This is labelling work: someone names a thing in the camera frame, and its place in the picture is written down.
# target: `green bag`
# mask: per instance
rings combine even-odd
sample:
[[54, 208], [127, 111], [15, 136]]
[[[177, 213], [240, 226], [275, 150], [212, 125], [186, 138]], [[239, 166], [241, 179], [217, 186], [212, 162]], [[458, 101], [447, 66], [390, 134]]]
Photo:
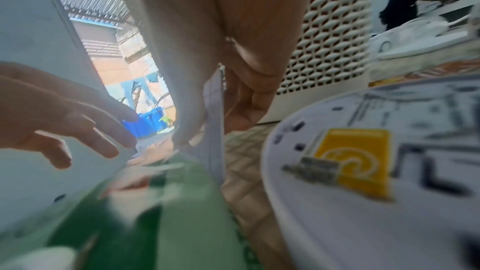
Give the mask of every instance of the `green bag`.
[[263, 269], [218, 186], [186, 157], [124, 169], [5, 231], [0, 269]]

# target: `metal roof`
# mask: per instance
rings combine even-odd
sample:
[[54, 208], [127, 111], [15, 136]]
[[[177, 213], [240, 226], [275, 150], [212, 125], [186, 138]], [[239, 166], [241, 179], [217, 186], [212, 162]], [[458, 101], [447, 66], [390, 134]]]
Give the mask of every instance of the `metal roof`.
[[118, 26], [129, 10], [122, 0], [60, 0], [68, 16]]

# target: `white grille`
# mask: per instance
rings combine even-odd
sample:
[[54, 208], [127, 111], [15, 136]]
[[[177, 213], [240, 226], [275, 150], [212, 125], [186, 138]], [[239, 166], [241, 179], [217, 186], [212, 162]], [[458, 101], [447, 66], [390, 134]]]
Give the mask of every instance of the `white grille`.
[[309, 0], [303, 33], [277, 95], [363, 74], [370, 38], [370, 0]]

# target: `hand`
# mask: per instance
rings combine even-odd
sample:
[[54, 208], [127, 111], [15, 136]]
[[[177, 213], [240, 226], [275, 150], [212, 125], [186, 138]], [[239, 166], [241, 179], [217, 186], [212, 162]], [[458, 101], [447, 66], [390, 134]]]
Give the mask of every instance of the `hand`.
[[106, 158], [119, 151], [101, 132], [135, 147], [135, 137], [114, 117], [136, 121], [138, 115], [106, 92], [0, 62], [0, 96], [0, 148], [40, 152], [62, 169], [71, 166], [71, 154], [63, 140], [48, 133], [74, 137]]
[[175, 102], [176, 145], [204, 123], [203, 85], [219, 62], [226, 67], [225, 132], [246, 130], [265, 115], [300, 36], [307, 0], [142, 2], [146, 14], [132, 13]]

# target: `yellow label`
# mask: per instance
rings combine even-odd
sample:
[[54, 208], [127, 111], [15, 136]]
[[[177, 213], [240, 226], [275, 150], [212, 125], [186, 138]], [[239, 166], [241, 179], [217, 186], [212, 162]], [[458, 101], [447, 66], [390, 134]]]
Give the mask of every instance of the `yellow label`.
[[337, 183], [372, 198], [389, 198], [390, 134], [377, 129], [330, 129], [314, 156], [340, 164]]

